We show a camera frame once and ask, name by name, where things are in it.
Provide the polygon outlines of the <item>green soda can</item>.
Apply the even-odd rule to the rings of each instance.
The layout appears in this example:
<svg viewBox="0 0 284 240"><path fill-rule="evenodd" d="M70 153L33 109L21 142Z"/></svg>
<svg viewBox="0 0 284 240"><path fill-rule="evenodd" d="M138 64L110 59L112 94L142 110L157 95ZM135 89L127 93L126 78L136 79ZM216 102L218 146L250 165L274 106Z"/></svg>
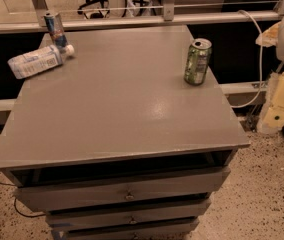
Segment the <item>green soda can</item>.
<svg viewBox="0 0 284 240"><path fill-rule="evenodd" d="M209 60L212 53L212 43L208 39L196 38L189 46L184 80L194 86L204 83Z"/></svg>

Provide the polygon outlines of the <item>blue labelled plastic bottle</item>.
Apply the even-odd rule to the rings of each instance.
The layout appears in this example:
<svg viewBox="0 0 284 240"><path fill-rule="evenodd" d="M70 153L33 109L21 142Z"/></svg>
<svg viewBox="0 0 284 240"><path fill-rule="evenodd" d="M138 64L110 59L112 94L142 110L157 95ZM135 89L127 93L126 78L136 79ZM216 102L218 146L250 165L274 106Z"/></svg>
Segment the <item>blue labelled plastic bottle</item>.
<svg viewBox="0 0 284 240"><path fill-rule="evenodd" d="M17 79L25 79L62 65L74 53L72 45L65 47L49 45L13 57L8 60L8 65Z"/></svg>

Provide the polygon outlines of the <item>blue red energy drink can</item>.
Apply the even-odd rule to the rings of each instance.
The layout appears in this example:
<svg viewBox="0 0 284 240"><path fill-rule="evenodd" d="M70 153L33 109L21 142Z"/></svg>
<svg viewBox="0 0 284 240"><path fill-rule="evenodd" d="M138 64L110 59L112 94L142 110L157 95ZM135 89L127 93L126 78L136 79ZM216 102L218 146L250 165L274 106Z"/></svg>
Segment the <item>blue red energy drink can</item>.
<svg viewBox="0 0 284 240"><path fill-rule="evenodd" d="M59 13L47 12L44 20L50 34L51 40L59 49L68 45L67 38L64 33L62 20Z"/></svg>

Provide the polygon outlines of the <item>grey drawer cabinet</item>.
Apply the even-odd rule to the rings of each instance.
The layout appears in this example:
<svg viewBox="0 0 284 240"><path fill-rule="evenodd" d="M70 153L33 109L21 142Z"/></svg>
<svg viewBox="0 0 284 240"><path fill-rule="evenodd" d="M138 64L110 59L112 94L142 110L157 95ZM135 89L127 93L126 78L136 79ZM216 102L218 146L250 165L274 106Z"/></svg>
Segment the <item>grey drawer cabinet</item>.
<svg viewBox="0 0 284 240"><path fill-rule="evenodd" d="M184 26L72 32L75 56L28 79L0 173L66 240L192 231L249 143L213 75L192 86Z"/></svg>

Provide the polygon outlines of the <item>metal frame rail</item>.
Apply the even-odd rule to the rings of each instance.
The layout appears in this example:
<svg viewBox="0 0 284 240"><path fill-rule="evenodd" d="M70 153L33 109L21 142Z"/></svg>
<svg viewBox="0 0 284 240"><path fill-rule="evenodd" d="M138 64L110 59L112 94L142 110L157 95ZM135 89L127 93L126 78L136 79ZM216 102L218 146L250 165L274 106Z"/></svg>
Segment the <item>metal frame rail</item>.
<svg viewBox="0 0 284 240"><path fill-rule="evenodd" d="M238 23L250 21L254 18L256 21L276 21L281 16L271 10L251 11L248 15L244 12L220 12L220 13L202 13L202 14L179 14L172 20L165 20L163 16L151 17L132 17L132 18L108 18L98 20L82 21L64 21L65 31L82 30L101 30L101 29L122 29L122 28L141 28L158 27L169 25L202 25L218 23ZM5 23L0 24L0 34L12 33L32 33L47 32L46 26L39 23Z"/></svg>

